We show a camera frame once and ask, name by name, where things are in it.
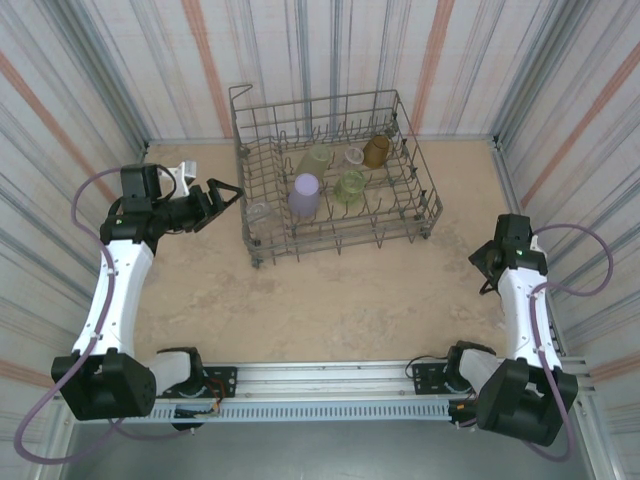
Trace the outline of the aluminium mounting rail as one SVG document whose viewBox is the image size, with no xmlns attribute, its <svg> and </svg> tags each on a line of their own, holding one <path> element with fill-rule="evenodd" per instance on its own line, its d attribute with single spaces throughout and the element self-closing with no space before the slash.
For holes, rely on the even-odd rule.
<svg viewBox="0 0 640 480">
<path fill-rule="evenodd" d="M 111 351 L 86 359 L 76 353 L 57 357 L 51 377 L 63 385 L 59 397 L 79 411 L 81 417 L 105 413 L 126 417 L 150 409 L 153 402 L 210 405 L 215 401 L 297 402 L 395 400 L 420 397 L 464 399 L 467 395 L 417 395 L 412 366 L 445 363 L 420 359 L 379 362 L 239 363 L 205 365 L 192 361 L 185 352 L 169 352 L 158 365 L 145 365 L 132 357 Z M 236 395 L 226 399 L 161 399 L 169 388 L 187 382 L 202 382 L 204 366 L 238 368 Z"/>
</svg>

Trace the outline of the grey metal panel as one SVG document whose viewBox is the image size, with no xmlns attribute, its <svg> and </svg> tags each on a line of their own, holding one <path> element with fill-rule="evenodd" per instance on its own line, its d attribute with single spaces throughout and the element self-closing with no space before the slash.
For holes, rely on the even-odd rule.
<svg viewBox="0 0 640 480">
<path fill-rule="evenodd" d="M 54 480 L 595 480 L 579 447 L 566 463 L 446 422 L 206 425 L 163 441 L 114 435 Z"/>
</svg>

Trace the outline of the lavender plastic cup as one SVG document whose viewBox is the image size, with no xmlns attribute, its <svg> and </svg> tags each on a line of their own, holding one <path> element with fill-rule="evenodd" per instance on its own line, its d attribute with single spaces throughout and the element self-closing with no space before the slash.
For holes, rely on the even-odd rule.
<svg viewBox="0 0 640 480">
<path fill-rule="evenodd" d="M 298 175 L 288 197 L 290 211 L 300 217 L 311 217 L 319 205 L 320 183 L 310 173 Z"/>
</svg>

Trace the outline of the clear round glass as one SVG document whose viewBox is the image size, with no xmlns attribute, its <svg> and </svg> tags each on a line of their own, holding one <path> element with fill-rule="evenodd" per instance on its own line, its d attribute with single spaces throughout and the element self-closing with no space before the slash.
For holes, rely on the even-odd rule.
<svg viewBox="0 0 640 480">
<path fill-rule="evenodd" d="M 273 228 L 273 208 L 267 201 L 253 202 L 247 206 L 246 220 L 250 232 L 256 238 L 269 235 Z"/>
</svg>

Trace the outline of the amber translucent cup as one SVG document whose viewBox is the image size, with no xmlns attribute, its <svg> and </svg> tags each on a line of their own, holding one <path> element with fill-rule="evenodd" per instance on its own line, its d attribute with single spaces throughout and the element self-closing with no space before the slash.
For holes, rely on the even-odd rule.
<svg viewBox="0 0 640 480">
<path fill-rule="evenodd" d="M 363 148 L 363 164 L 369 169 L 381 168 L 386 160 L 391 142 L 385 135 L 376 135 Z"/>
</svg>

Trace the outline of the grey wire dish rack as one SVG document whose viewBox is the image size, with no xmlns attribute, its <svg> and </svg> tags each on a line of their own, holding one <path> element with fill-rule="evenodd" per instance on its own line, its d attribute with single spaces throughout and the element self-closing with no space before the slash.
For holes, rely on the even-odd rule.
<svg viewBox="0 0 640 480">
<path fill-rule="evenodd" d="M 397 91 L 374 90 L 276 103 L 252 103 L 249 84 L 229 89 L 232 131 L 241 201 L 243 241 L 254 267 L 285 256 L 343 249 L 387 240 L 427 239 L 443 205 L 422 149 Z M 378 169 L 357 166 L 366 185 L 349 205 L 334 197 L 334 186 L 351 170 L 347 147 L 364 147 L 376 135 L 391 145 Z M 294 215 L 288 197 L 306 151 L 324 144 L 331 152 L 320 183 L 319 205 L 311 217 Z M 273 228 L 256 238 L 246 220 L 253 202 L 271 204 Z"/>
</svg>

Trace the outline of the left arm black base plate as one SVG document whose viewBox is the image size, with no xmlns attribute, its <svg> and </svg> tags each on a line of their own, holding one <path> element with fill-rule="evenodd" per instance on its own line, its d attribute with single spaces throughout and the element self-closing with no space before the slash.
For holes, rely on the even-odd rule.
<svg viewBox="0 0 640 480">
<path fill-rule="evenodd" d="M 160 395 L 161 399 L 226 399 L 236 395 L 238 368 L 204 366 L 202 382 L 175 385 Z"/>
</svg>

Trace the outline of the yellow-green translucent cup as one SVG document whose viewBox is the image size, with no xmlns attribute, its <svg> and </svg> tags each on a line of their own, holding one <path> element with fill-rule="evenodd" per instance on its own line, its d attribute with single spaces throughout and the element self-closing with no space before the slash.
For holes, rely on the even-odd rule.
<svg viewBox="0 0 640 480">
<path fill-rule="evenodd" d="M 334 197 L 339 203 L 353 204 L 361 198 L 365 185 L 363 173 L 356 170 L 346 171 L 334 186 Z"/>
</svg>

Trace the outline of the pale green frosted cup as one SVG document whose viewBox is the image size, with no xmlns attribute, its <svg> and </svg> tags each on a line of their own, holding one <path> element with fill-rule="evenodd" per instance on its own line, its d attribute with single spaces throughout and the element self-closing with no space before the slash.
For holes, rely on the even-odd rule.
<svg viewBox="0 0 640 480">
<path fill-rule="evenodd" d="M 295 171 L 295 175 L 304 173 L 315 176 L 322 180 L 331 160 L 331 152 L 324 144 L 314 144 L 301 159 Z"/>
</svg>

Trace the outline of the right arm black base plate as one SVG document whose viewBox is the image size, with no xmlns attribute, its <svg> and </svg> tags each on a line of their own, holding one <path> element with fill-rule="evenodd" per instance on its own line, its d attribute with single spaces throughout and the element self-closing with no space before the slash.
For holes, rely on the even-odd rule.
<svg viewBox="0 0 640 480">
<path fill-rule="evenodd" d="M 422 363 L 412 366 L 417 395 L 467 395 L 482 388 L 502 360 Z"/>
</svg>

